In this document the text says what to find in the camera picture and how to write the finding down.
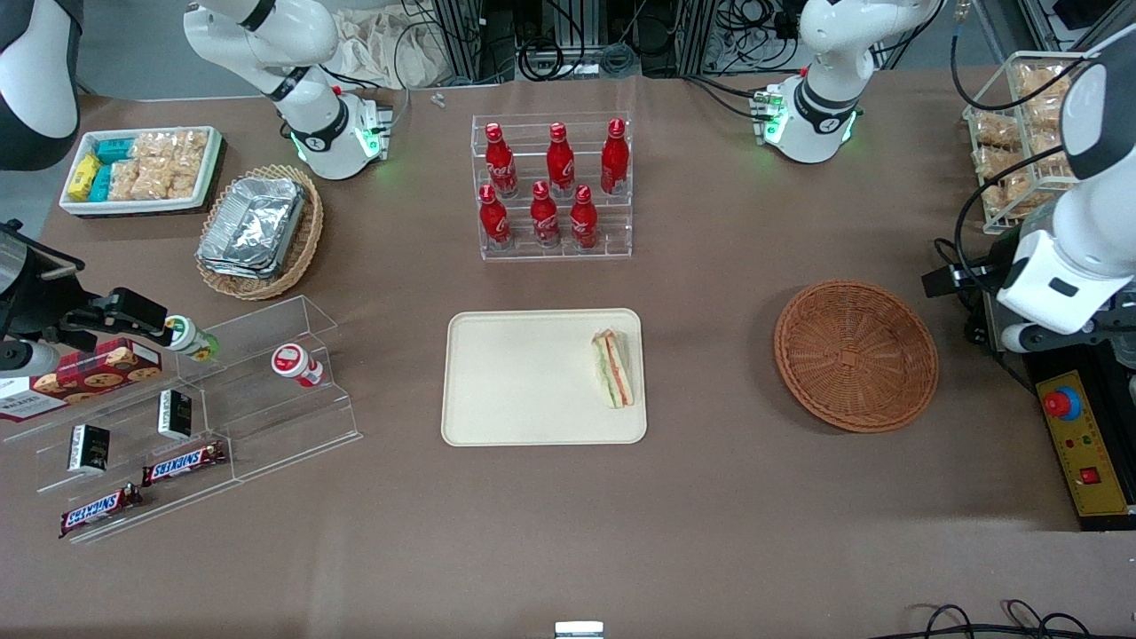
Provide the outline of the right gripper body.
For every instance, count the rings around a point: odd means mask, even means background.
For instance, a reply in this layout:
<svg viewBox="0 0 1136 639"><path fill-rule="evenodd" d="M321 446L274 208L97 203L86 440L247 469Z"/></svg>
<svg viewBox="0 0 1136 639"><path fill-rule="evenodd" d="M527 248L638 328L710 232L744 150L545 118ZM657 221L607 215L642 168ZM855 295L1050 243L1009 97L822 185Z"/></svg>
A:
<svg viewBox="0 0 1136 639"><path fill-rule="evenodd" d="M6 304L73 307L85 300L77 273L78 258L20 234L20 222L3 223L1 235L1 294Z"/></svg>

